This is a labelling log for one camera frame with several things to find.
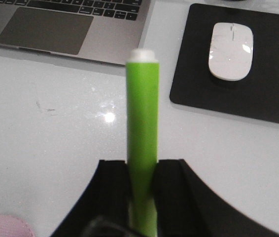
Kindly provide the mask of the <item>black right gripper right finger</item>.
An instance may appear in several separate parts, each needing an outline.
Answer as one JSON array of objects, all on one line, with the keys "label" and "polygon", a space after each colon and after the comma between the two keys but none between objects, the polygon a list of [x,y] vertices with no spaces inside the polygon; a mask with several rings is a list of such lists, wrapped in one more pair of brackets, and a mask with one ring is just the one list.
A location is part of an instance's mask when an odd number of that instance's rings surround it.
[{"label": "black right gripper right finger", "polygon": [[183,159],[161,159],[153,178],[160,237],[276,237],[215,194]]}]

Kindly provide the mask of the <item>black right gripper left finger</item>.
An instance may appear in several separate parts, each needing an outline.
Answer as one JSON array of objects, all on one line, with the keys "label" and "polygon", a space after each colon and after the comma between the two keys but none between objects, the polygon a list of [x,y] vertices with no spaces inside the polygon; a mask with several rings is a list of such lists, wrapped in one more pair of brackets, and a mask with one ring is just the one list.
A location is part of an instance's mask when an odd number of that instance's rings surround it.
[{"label": "black right gripper left finger", "polygon": [[54,237],[125,237],[131,196],[123,160],[101,160],[87,188],[54,231]]}]

